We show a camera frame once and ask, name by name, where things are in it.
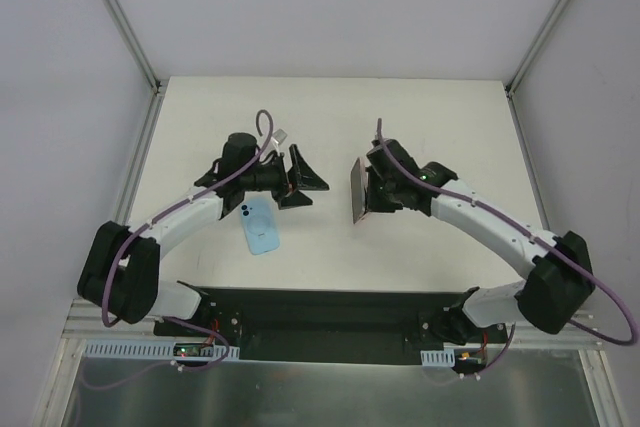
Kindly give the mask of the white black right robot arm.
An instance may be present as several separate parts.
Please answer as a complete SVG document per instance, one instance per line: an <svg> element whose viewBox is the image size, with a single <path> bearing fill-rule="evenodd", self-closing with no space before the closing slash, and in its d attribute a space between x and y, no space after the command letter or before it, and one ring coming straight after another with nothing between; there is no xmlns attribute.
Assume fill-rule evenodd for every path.
<svg viewBox="0 0 640 427"><path fill-rule="evenodd" d="M433 336L463 345L485 328L526 321L557 334L591 296L595 286L585 240L558 236L509 218L444 165L417 165L395 139L374 141L350 172L352 217L369 213L420 212L469 235L505 261L519 281L472 287L429 319Z"/></svg>

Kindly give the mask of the pink phone case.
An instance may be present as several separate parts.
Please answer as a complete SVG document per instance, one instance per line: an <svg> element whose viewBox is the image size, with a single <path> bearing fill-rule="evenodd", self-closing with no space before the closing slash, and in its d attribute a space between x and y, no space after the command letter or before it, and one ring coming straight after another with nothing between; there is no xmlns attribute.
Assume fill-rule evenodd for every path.
<svg viewBox="0 0 640 427"><path fill-rule="evenodd" d="M358 157L350 171L350 192L352 223L356 225L369 212L368 209L368 173L364 157Z"/></svg>

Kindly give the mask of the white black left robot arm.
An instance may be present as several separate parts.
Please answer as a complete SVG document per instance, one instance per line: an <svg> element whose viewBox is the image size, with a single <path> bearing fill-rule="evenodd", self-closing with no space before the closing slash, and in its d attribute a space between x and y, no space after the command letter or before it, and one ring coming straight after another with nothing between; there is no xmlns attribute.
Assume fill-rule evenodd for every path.
<svg viewBox="0 0 640 427"><path fill-rule="evenodd" d="M312 205L308 192L328 188L296 145L288 153L267 153L253 135L233 133L221 156L175 204L137 227L113 221L99 227L78 294L100 307L107 327L120 321L135 324L147 316L175 317L188 335L202 335L212 316L204 292L161 280L162 258L241 206L248 192L268 192L279 209L288 209Z"/></svg>

